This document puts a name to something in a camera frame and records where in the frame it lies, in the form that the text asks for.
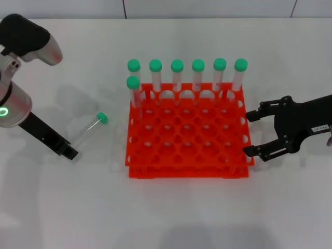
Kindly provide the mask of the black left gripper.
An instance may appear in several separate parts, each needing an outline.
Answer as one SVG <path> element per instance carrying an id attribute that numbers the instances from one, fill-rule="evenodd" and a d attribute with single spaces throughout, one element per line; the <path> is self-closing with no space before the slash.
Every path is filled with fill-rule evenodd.
<path id="1" fill-rule="evenodd" d="M 32 112 L 19 124 L 19 127 L 41 141 L 58 155 L 64 156 L 69 160 L 73 160 L 78 155 L 78 151 L 75 150 L 64 137 Z"/>

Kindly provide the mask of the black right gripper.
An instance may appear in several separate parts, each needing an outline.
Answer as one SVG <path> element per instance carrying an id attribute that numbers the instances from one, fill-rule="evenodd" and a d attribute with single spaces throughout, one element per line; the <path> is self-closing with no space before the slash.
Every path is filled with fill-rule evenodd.
<path id="1" fill-rule="evenodd" d="M 258 110 L 245 114 L 249 122 L 274 116 L 274 128 L 279 139 L 248 146 L 243 152 L 248 157 L 260 157 L 264 162 L 287 153 L 296 153 L 308 137 L 329 132 L 331 126 L 331 95 L 297 103 L 291 96 L 260 102 Z"/>

